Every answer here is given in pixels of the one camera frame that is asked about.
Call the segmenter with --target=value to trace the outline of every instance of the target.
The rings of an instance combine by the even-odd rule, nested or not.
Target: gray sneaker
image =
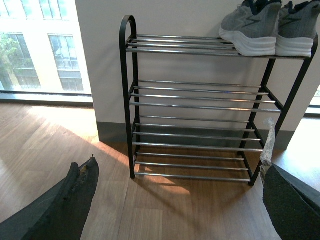
[[[280,0],[245,0],[223,19],[219,35],[232,42],[244,56],[275,55],[275,30],[281,6]]]
[[[278,56],[311,57],[320,13],[320,0],[304,2],[293,8],[290,1],[280,10],[275,53]]]

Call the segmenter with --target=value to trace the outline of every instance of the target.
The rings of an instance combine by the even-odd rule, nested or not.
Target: plastic bag
[[[271,158],[272,153],[274,151],[274,146],[276,142],[276,131],[275,131],[275,122],[270,117],[263,121],[264,125],[267,125],[269,130],[267,140],[265,142],[264,149],[260,155],[260,161],[262,162],[262,165],[260,166],[260,177],[262,180],[262,184],[265,184],[265,176],[267,174],[267,171],[272,165]]]

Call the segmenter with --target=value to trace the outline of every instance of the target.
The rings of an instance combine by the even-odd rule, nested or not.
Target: curved handle
[[[137,25],[136,25],[136,20],[134,16],[125,15],[122,19],[121,26],[120,26],[120,34],[119,34],[120,50],[126,49],[126,31],[127,31],[128,23],[130,23],[130,27],[131,27],[131,36],[135,37],[137,35]]]

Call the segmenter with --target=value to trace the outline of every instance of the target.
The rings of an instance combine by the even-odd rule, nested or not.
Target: chrome rod
[[[187,40],[209,40],[216,42],[226,42],[232,44],[229,41],[223,40],[218,37],[202,37],[202,36],[172,36],[172,35],[146,35],[146,34],[137,34],[136,38],[148,38],[148,39],[187,39]]]
[[[236,103],[254,103],[254,104],[275,104],[276,101],[263,101],[251,99],[217,98],[217,97],[191,97],[191,96],[169,96],[169,95],[151,95],[151,94],[130,94],[138,98],[162,98],[162,99],[182,99],[182,100],[202,100],[216,102],[236,102]]]
[[[202,55],[202,56],[221,56],[221,57],[240,57],[240,53],[221,53],[221,52],[207,52],[207,51],[169,51],[169,50],[153,50],[153,49],[138,49],[127,48],[128,53],[155,53],[155,54],[180,54],[180,55]]]
[[[222,91],[222,90],[207,90],[207,89],[147,87],[147,86],[135,86],[134,89],[157,90],[157,91],[177,91],[177,92],[191,92],[191,93],[212,93],[212,94],[240,94],[240,95],[254,95],[254,96],[267,96],[268,95],[267,92]]]
[[[197,155],[181,155],[181,154],[164,154],[151,152],[137,152],[142,157],[159,157],[159,158],[179,158],[179,159],[197,159],[197,160],[213,160],[213,161],[244,161],[244,158],[236,157],[220,157],[220,156],[197,156]]]
[[[236,131],[236,132],[254,132],[254,129],[245,128],[226,128],[226,127],[205,127],[205,126],[182,126],[182,125],[163,125],[163,124],[150,124],[150,123],[137,123],[137,126],[142,127],[157,127],[157,128],[177,128],[177,129],[203,129],[203,130],[218,130],[218,131]]]
[[[216,140],[229,140],[229,141],[261,141],[258,138],[241,138],[241,137],[227,137],[227,136],[201,136],[201,135],[186,135],[186,134],[164,134],[164,133],[151,133],[151,132],[137,132],[133,134],[140,136],[155,136],[155,137],[176,137],[176,138],[193,138],[193,139],[216,139]]]
[[[164,45],[169,45],[169,44],[185,44],[185,45],[219,45],[221,47],[225,48],[234,48],[233,45],[231,44],[221,44],[220,42],[217,41],[188,41],[188,40],[169,40],[169,39],[145,39],[145,38],[131,38],[131,43],[152,43],[152,44],[164,44]]]
[[[210,46],[204,46],[204,45],[209,45],[207,43],[201,44],[201,46],[197,46],[199,45],[199,43],[185,43],[183,42],[183,44],[170,44],[170,42],[165,42],[166,44],[161,44],[163,43],[162,41],[159,42],[160,44],[157,43],[158,41],[155,41],[156,44],[154,43],[145,43],[145,44],[141,44],[141,43],[128,43],[127,45],[129,47],[133,47],[133,48],[165,48],[165,49],[194,49],[194,50],[230,50],[232,51],[234,49],[234,46],[232,45],[222,45],[220,43],[217,42],[213,42],[210,43]]]
[[[134,174],[135,175],[141,175],[141,176],[154,176],[154,177],[175,178],[175,179],[195,179],[195,180],[210,180],[210,181],[223,181],[223,182],[243,182],[243,183],[249,183],[250,182],[250,179],[241,179],[241,178],[170,175],[170,174],[156,174],[156,173],[146,173],[146,172],[135,172]]]
[[[151,119],[187,120],[187,121],[203,121],[203,122],[234,123],[234,124],[248,124],[249,123],[249,121],[232,121],[232,120],[221,120],[221,119],[205,119],[205,118],[175,117],[175,116],[140,115],[139,117],[140,118],[151,118]]]
[[[181,145],[181,144],[167,144],[167,143],[148,143],[148,142],[132,142],[135,146],[146,147],[167,147],[179,149],[203,149],[203,150],[216,150],[216,151],[236,151],[236,152],[258,152],[261,153],[262,149],[253,148],[237,148],[237,147],[218,147],[218,146],[196,146],[196,145]]]
[[[181,84],[181,85],[197,85],[197,86],[212,86],[212,87],[228,87],[228,88],[261,88],[257,85],[240,85],[240,84],[225,84],[211,82],[187,82],[187,81],[158,81],[158,80],[138,80],[140,83],[156,83],[156,84]]]
[[[221,166],[200,166],[200,165],[184,165],[184,164],[167,164],[136,161],[135,164],[154,167],[184,168],[184,169],[204,169],[204,170],[223,170],[223,171],[248,171],[248,168],[232,168]]]
[[[273,109],[259,109],[259,108],[235,108],[235,107],[221,107],[221,106],[191,106],[191,105],[171,105],[171,104],[155,104],[155,103],[140,103],[130,102],[132,106],[145,106],[145,107],[169,107],[169,108],[182,108],[182,109],[204,109],[204,110],[221,110],[221,111],[243,111],[253,113],[281,113],[281,110]]]

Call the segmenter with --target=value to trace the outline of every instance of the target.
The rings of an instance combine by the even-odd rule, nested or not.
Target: white sneaker sole
[[[308,37],[285,38],[276,36],[275,54],[277,56],[311,57],[314,40]]]
[[[249,38],[240,31],[226,31],[220,27],[219,35],[222,39],[232,42],[235,49],[243,56],[273,56],[276,54],[275,37]]]

